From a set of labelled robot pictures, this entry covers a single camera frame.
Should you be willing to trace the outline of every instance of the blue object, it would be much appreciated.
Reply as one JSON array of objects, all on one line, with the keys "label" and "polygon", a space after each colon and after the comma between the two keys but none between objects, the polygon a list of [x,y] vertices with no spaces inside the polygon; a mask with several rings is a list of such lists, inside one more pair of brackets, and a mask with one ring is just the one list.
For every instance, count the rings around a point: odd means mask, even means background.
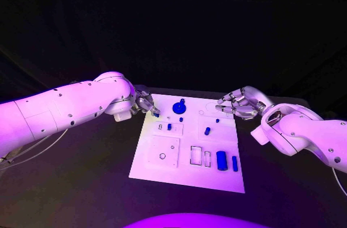
[{"label": "blue object", "polygon": [[237,157],[236,156],[233,156],[233,170],[234,170],[234,172],[239,171],[239,169],[237,169]]},{"label": "blue object", "polygon": [[224,151],[217,152],[217,167],[218,167],[218,170],[221,171],[226,171],[229,169],[227,154]]},{"label": "blue object", "polygon": [[207,128],[205,128],[205,131],[204,131],[204,134],[208,135],[208,134],[210,134],[210,131],[211,131],[211,128],[207,127]]},{"label": "blue object", "polygon": [[181,99],[179,103],[175,103],[172,110],[176,114],[182,114],[187,111],[185,99]]}]

